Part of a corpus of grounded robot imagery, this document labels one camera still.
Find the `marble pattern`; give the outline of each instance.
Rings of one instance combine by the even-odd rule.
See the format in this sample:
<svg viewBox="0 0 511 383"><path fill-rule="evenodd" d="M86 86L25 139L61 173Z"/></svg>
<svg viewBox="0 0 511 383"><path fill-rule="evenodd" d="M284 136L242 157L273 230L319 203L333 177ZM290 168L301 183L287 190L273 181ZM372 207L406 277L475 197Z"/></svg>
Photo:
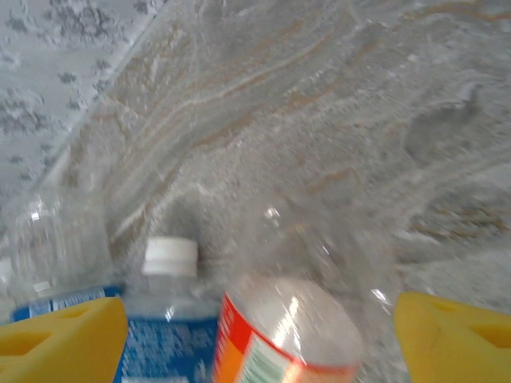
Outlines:
<svg viewBox="0 0 511 383"><path fill-rule="evenodd" d="M304 188L384 225L406 289L511 313L510 37L497 0L167 2L44 182L103 194L125 265L187 235L219 275L250 198ZM380 346L363 381L408 381Z"/></svg>

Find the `plastic water bottle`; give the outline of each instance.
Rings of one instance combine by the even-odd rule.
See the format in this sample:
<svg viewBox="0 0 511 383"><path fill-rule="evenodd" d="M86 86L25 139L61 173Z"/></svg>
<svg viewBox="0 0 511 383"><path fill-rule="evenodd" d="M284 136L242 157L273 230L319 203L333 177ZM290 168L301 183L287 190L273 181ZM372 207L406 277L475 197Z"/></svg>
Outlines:
<svg viewBox="0 0 511 383"><path fill-rule="evenodd" d="M4 210L13 269L9 292L16 303L11 321L121 294L96 195L43 189Z"/></svg>
<svg viewBox="0 0 511 383"><path fill-rule="evenodd" d="M9 283L13 276L13 268L9 257L0 259L0 324L9 321L14 301L9 297Z"/></svg>
<svg viewBox="0 0 511 383"><path fill-rule="evenodd" d="M195 293L197 259L189 239L149 239L144 277L123 299L129 336L115 382L211 381L220 302Z"/></svg>
<svg viewBox="0 0 511 383"><path fill-rule="evenodd" d="M351 383L381 311L359 229L306 196L261 202L225 291L214 382Z"/></svg>

